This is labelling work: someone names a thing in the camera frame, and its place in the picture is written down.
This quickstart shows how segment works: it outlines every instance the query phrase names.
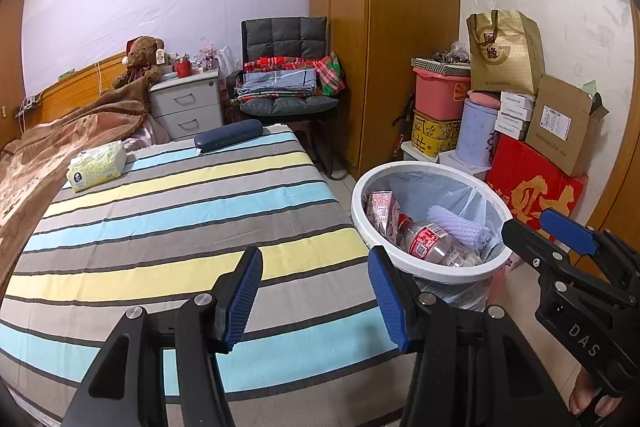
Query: striped bedsheet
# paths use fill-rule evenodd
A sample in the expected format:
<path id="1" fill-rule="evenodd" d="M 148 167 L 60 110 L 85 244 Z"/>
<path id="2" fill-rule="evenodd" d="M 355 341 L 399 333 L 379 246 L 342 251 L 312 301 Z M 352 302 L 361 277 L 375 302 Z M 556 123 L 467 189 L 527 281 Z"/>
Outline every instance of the striped bedsheet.
<path id="1" fill-rule="evenodd" d="M 404 405 L 398 356 L 367 276 L 367 249 L 290 129 L 198 154 L 193 141 L 129 155 L 125 174 L 65 185 L 18 261 L 0 309 L 0 376 L 58 425 L 122 314 L 179 307 L 247 245 L 264 273 L 242 341 L 218 356 L 238 427 L 377 426 Z M 164 352 L 172 427 L 183 425 Z"/>

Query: chair backrest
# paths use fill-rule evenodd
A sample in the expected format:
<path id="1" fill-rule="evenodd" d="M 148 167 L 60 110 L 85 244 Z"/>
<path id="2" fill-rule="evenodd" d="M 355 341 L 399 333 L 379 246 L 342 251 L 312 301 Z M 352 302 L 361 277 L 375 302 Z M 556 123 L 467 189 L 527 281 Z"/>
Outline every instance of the chair backrest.
<path id="1" fill-rule="evenodd" d="M 328 53 L 326 17 L 279 17 L 242 21 L 242 63 L 261 57 L 323 58 Z"/>

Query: blue stripe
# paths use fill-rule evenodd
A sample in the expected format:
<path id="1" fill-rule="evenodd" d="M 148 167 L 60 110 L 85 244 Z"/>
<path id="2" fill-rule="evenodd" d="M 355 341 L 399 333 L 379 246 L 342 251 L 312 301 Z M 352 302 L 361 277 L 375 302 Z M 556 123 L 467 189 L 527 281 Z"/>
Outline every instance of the blue stripe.
<path id="1" fill-rule="evenodd" d="M 249 216 L 260 212 L 269 212 L 312 203 L 314 201 L 335 200 L 331 190 L 324 182 L 312 182 L 293 187 L 270 188 L 263 192 L 244 194 L 233 198 L 185 204 L 177 208 L 150 212 L 141 216 L 130 216 L 114 221 L 102 221 L 82 227 L 69 227 L 38 235 L 32 235 L 24 251 L 43 250 L 45 248 L 75 247 L 95 241 L 131 238 L 147 233 L 190 227 Z"/>
<path id="2" fill-rule="evenodd" d="M 246 142 L 237 143 L 235 145 L 230 145 L 229 147 L 223 147 L 222 149 L 218 149 L 216 151 L 207 153 L 210 154 L 218 154 L 221 152 L 228 151 L 236 151 L 241 149 L 248 149 L 249 147 L 256 147 L 258 145 L 269 145 L 272 143 L 282 143 L 289 140 L 295 140 L 296 136 L 289 131 L 281 132 L 277 134 L 266 134 L 264 136 L 259 136 L 257 138 L 248 140 Z M 124 166 L 123 174 L 131 171 L 139 171 L 141 169 L 148 169 L 150 167 L 157 167 L 159 165 L 165 165 L 167 163 L 178 162 L 181 160 L 188 160 L 190 158 L 196 158 L 200 155 L 200 151 L 195 147 L 189 149 L 182 149 L 179 151 L 169 151 L 157 156 L 151 156 L 150 158 L 140 158 L 139 160 L 135 160 L 131 163 L 127 163 Z M 66 182 L 62 188 L 71 188 L 69 182 Z"/>
<path id="3" fill-rule="evenodd" d="M 379 308 L 304 330 L 236 344 L 218 355 L 227 393 L 322 375 L 395 349 Z M 41 339 L 0 324 L 0 349 L 42 371 L 80 382 L 97 347 Z M 164 352 L 164 391 L 179 395 L 175 350 Z"/>

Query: yellow tissue package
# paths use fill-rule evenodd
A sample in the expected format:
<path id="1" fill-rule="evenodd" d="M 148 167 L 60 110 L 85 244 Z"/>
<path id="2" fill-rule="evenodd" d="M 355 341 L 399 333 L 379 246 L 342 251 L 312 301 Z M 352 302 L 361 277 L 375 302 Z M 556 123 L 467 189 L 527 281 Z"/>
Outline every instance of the yellow tissue package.
<path id="1" fill-rule="evenodd" d="M 66 179 L 74 192 L 122 175 L 127 151 L 121 141 L 82 151 L 71 160 Z"/>

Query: blue cylindrical container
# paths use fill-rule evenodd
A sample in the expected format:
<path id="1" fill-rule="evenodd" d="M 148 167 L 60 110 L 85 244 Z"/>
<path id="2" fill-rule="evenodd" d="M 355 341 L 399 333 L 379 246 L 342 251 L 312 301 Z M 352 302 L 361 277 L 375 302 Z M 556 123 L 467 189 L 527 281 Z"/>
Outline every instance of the blue cylindrical container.
<path id="1" fill-rule="evenodd" d="M 456 156 L 479 167 L 490 167 L 494 159 L 498 132 L 494 129 L 498 110 L 465 100 Z"/>

